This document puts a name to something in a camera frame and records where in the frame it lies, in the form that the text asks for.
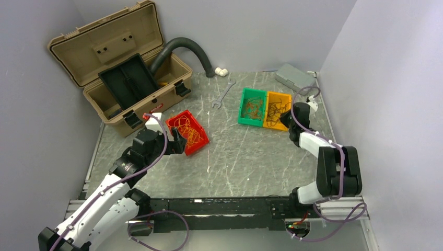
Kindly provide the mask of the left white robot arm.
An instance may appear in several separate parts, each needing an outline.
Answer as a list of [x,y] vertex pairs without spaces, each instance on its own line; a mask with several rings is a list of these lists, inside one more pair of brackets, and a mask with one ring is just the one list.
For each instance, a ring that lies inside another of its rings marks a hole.
[[121,224],[146,218],[151,198],[135,184],[162,156],[184,152],[186,139],[177,129],[172,136],[142,129],[91,196],[56,228],[41,231],[39,250],[95,250]]

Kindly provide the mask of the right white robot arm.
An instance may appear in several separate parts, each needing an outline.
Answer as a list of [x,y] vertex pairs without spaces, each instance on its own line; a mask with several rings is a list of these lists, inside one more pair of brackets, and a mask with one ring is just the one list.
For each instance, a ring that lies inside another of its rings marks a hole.
[[294,217],[306,213],[309,204],[354,197],[363,188],[357,149],[336,144],[310,128],[310,110],[309,104],[297,102],[280,118],[290,140],[317,158],[315,180],[295,188],[295,198],[288,202],[288,211]]

